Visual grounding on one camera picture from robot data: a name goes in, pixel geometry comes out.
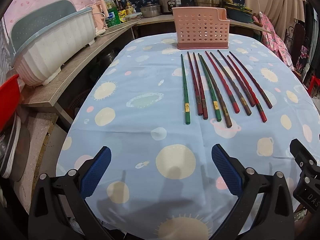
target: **pink plastic basket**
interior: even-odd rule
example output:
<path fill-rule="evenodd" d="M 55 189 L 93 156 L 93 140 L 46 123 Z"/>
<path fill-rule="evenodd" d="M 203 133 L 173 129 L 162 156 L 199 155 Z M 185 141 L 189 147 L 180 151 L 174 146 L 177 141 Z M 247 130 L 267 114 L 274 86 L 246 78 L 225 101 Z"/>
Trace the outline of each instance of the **pink plastic basket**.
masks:
<path fill-rule="evenodd" d="M 172 8 L 178 49 L 228 49 L 229 25 L 224 8 Z"/>

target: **pot lid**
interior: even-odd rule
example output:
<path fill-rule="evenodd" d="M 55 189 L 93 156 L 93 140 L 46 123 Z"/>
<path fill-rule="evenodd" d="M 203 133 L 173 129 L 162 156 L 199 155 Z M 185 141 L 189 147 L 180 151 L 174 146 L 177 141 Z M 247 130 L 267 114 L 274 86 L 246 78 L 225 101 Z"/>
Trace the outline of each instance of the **pot lid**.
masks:
<path fill-rule="evenodd" d="M 160 5 L 159 4 L 151 4 L 151 2 L 147 2 L 147 5 L 142 6 L 141 8 L 148 8 L 148 7 L 151 7 L 151 6 L 160 6 Z"/>

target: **blue tablecloth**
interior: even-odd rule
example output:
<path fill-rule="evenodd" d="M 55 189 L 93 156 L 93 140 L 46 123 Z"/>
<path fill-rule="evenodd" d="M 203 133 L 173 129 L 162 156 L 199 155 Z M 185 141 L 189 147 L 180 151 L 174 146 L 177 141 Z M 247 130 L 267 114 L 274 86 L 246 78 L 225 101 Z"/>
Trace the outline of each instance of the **blue tablecloth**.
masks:
<path fill-rule="evenodd" d="M 245 114 L 229 85 L 240 107 L 240 113 L 234 113 L 204 50 L 194 52 L 207 61 L 233 126 L 226 128 L 224 119 L 216 122 L 201 67 L 209 119 L 198 116 L 187 51 L 176 49 L 175 33 L 130 42 L 105 71 L 72 124 L 57 164 L 57 175 L 64 175 L 102 146 L 111 149 L 110 166 L 93 195 L 86 198 L 99 219 L 143 239 L 207 240 L 236 201 L 211 159 L 214 144 L 220 143 L 244 167 L 260 174 L 282 171 L 291 192 L 300 174 L 289 152 L 291 140 L 298 138 L 319 162 L 320 117 L 298 79 L 252 38 L 230 34 L 229 50 L 269 97 L 272 109 L 243 72 L 264 109 L 266 123 L 257 108 L 251 108 L 251 116 Z M 216 50 L 208 51 L 226 66 Z M 184 122 L 181 53 L 190 125 Z M 259 201 L 261 196 L 244 230 L 250 227 Z"/>

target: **green chopstick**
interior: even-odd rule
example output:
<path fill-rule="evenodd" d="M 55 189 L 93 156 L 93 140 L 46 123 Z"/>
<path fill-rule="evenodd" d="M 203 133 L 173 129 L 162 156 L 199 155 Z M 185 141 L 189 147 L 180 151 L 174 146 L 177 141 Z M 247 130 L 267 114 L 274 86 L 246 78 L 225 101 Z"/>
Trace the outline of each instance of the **green chopstick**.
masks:
<path fill-rule="evenodd" d="M 184 70 L 184 62 L 183 62 L 182 54 L 181 54 L 181 63 L 182 63 L 182 80 L 183 80 L 185 118 L 186 118 L 186 124 L 190 124 L 190 108 L 189 108 L 188 88 L 187 88 L 186 72 Z"/>
<path fill-rule="evenodd" d="M 200 56 L 199 53 L 198 53 L 198 56 L 199 56 L 199 59 L 200 59 L 200 62 L 201 62 L 202 68 L 203 68 L 205 79 L 207 80 L 207 84 L 208 84 L 208 88 L 209 88 L 209 91 L 210 91 L 210 96 L 211 96 L 211 100 L 212 100 L 214 113 L 216 115 L 217 121 L 220 122 L 222 120 L 222 118 L 221 118 L 221 113 L 220 113 L 220 110 L 219 110 L 219 105 L 218 105 L 218 102 L 217 102 L 217 98 L 216 98 L 216 95 L 214 93 L 214 90 L 213 90 L 213 87 L 212 87 L 211 80 L 210 80 L 209 74 L 207 72 L 207 69 L 206 69 L 206 67 L 204 65 L 204 62 L 202 61 L 202 57 Z"/>

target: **chopstick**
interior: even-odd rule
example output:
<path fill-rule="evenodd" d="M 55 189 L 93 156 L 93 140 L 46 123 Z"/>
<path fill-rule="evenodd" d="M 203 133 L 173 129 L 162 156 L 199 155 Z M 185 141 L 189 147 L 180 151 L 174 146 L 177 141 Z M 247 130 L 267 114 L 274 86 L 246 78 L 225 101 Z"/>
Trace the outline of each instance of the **chopstick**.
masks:
<path fill-rule="evenodd" d="M 184 62 L 183 62 L 183 55 L 182 54 L 181 54 L 181 63 L 182 63 L 182 80 L 183 80 L 185 121 L 186 121 L 186 124 L 190 124 L 190 109 L 189 109 L 188 88 L 187 88 L 186 72 L 184 70 Z"/>
<path fill-rule="evenodd" d="M 240 66 L 244 69 L 244 71 L 247 73 L 247 75 L 250 77 L 250 79 L 252 80 L 252 82 L 254 83 L 254 85 L 257 87 L 258 91 L 260 92 L 260 94 L 262 95 L 264 101 L 267 103 L 267 106 L 271 109 L 272 108 L 272 104 L 269 101 L 269 98 L 266 96 L 265 92 L 262 90 L 262 88 L 260 87 L 260 85 L 257 83 L 257 81 L 254 79 L 254 77 L 251 75 L 251 73 L 246 69 L 246 67 L 241 63 L 241 61 L 235 56 L 233 55 L 233 53 L 231 51 L 229 51 L 229 53 L 236 59 L 236 61 L 238 61 L 238 63 L 240 64 Z"/>
<path fill-rule="evenodd" d="M 236 114 L 239 113 L 240 109 L 238 107 L 238 104 L 237 104 L 237 102 L 236 102 L 236 100 L 235 100 L 230 88 L 228 87 L 226 81 L 224 80 L 222 74 L 220 73 L 217 65 L 213 62 L 212 58 L 209 56 L 209 54 L 206 51 L 205 51 L 205 53 L 207 54 L 207 57 L 209 58 L 209 60 L 210 60 L 211 64 L 213 65 L 215 71 L 217 72 L 217 74 L 218 74 L 218 76 L 219 76 L 219 78 L 220 78 L 220 80 L 221 80 L 221 82 L 222 82 L 222 84 L 224 86 L 224 89 L 226 90 L 226 92 L 227 92 L 227 94 L 229 96 L 229 99 L 231 101 L 231 104 L 233 106 L 234 111 L 236 112 Z"/>
<path fill-rule="evenodd" d="M 220 105 L 221 105 L 221 107 L 222 107 L 222 112 L 223 112 L 223 115 L 224 115 L 224 120 L 226 121 L 226 126 L 227 126 L 228 128 L 230 128 L 230 127 L 232 126 L 232 122 L 231 122 L 231 119 L 230 119 L 230 116 L 229 116 L 229 113 L 228 113 L 226 104 L 225 104 L 225 102 L 223 101 L 223 98 L 222 98 L 222 95 L 221 95 L 221 93 L 220 93 L 220 90 L 219 90 L 219 88 L 218 88 L 218 86 L 217 86 L 217 84 L 216 84 L 216 82 L 215 82 L 215 80 L 214 80 L 214 78 L 213 78 L 213 76 L 212 76 L 212 74 L 211 74 L 211 72 L 210 72 L 210 69 L 209 69 L 208 65 L 207 65 L 206 62 L 204 61 L 204 58 L 202 57 L 202 55 L 200 55 L 199 58 L 200 58 L 200 61 L 201 61 L 202 66 L 204 66 L 204 67 L 206 68 L 206 70 L 207 70 L 207 72 L 208 72 L 208 74 L 209 74 L 209 77 L 210 77 L 210 79 L 211 79 L 211 81 L 212 81 L 212 85 L 213 85 L 213 87 L 214 87 L 214 90 L 215 90 L 216 93 L 217 93 L 217 97 L 218 97 L 219 102 L 220 102 Z"/>
<path fill-rule="evenodd" d="M 212 52 L 210 52 L 211 56 L 215 59 L 215 61 L 218 63 L 219 67 L 221 68 L 221 70 L 224 72 L 224 74 L 226 75 L 226 77 L 228 78 L 231 86 L 233 87 L 233 89 L 235 90 L 238 98 L 240 99 L 240 102 L 242 104 L 242 106 L 244 107 L 245 112 L 247 113 L 247 115 L 251 115 L 251 110 L 247 104 L 247 102 L 245 101 L 243 95 L 241 94 L 240 90 L 238 89 L 238 87 L 236 86 L 236 84 L 233 82 L 232 78 L 230 77 L 230 75 L 228 74 L 228 72 L 224 69 L 224 67 L 222 66 L 222 64 L 220 63 L 220 61 L 218 61 L 218 59 L 215 57 L 215 55 L 213 55 Z"/>
<path fill-rule="evenodd" d="M 247 99 L 249 100 L 249 103 L 251 106 L 254 106 L 254 100 L 252 99 L 248 89 L 246 88 L 246 86 L 243 84 L 243 82 L 241 81 L 241 78 L 238 76 L 237 72 L 233 69 L 233 67 L 231 66 L 231 64 L 229 63 L 229 61 L 226 59 L 226 57 L 221 53 L 220 50 L 218 50 L 219 54 L 221 55 L 221 57 L 224 59 L 224 61 L 227 63 L 227 65 L 229 66 L 229 68 L 231 69 L 231 71 L 233 72 L 233 74 L 235 75 L 238 83 L 240 84 L 240 87 L 242 88 L 245 96 L 247 97 Z"/>
<path fill-rule="evenodd" d="M 205 96 L 204 96 L 204 90 L 203 90 L 202 80 L 201 80 L 200 71 L 199 71 L 199 66 L 198 66 L 198 62 L 197 62 L 196 54 L 195 54 L 195 53 L 193 53 L 193 58 L 194 58 L 194 60 L 195 60 L 197 77 L 198 77 L 198 82 L 199 82 L 200 98 L 201 98 L 202 109 L 203 109 L 203 119 L 207 120 L 207 119 L 208 119 L 208 109 L 207 109 L 207 104 L 206 104 L 206 102 L 205 102 Z"/>
<path fill-rule="evenodd" d="M 231 61 L 231 63 L 235 66 L 236 70 L 238 71 L 239 75 L 241 76 L 242 80 L 244 81 L 245 85 L 247 86 L 253 100 L 256 103 L 257 109 L 259 111 L 259 114 L 261 116 L 261 119 L 263 122 L 267 121 L 266 115 L 263 112 L 262 106 L 259 103 L 259 100 L 257 99 L 255 93 L 253 92 L 252 88 L 250 87 L 249 83 L 247 82 L 247 80 L 245 79 L 244 75 L 241 73 L 240 69 L 238 68 L 238 66 L 236 65 L 236 63 L 234 63 L 234 61 L 232 60 L 232 58 L 228 55 L 229 60 Z"/>
<path fill-rule="evenodd" d="M 198 89 L 198 84 L 197 84 L 195 72 L 193 70 L 192 61 L 191 61 L 190 54 L 188 51 L 187 51 L 187 54 L 188 54 L 188 59 L 189 59 L 189 64 L 190 64 L 190 69 L 191 69 L 193 88 L 195 90 L 195 95 L 196 95 L 198 115 L 203 115 L 202 103 L 201 103 L 201 98 L 200 98 L 200 94 L 199 94 L 199 89 Z"/>
<path fill-rule="evenodd" d="M 204 72 L 205 78 L 207 80 L 207 84 L 208 84 L 208 88 L 209 88 L 209 92 L 210 92 L 210 96 L 211 96 L 211 100 L 212 100 L 214 113 L 216 115 L 217 121 L 220 122 L 221 121 L 221 113 L 220 113 L 220 110 L 219 110 L 217 98 L 216 98 L 216 95 L 214 94 L 214 90 L 213 90 L 212 85 L 211 85 L 211 81 L 210 81 L 210 77 L 209 77 L 208 71 L 207 71 L 206 67 L 204 66 L 204 64 L 202 64 L 202 62 L 201 62 L 201 65 L 202 65 L 202 68 L 203 68 L 203 72 Z"/>

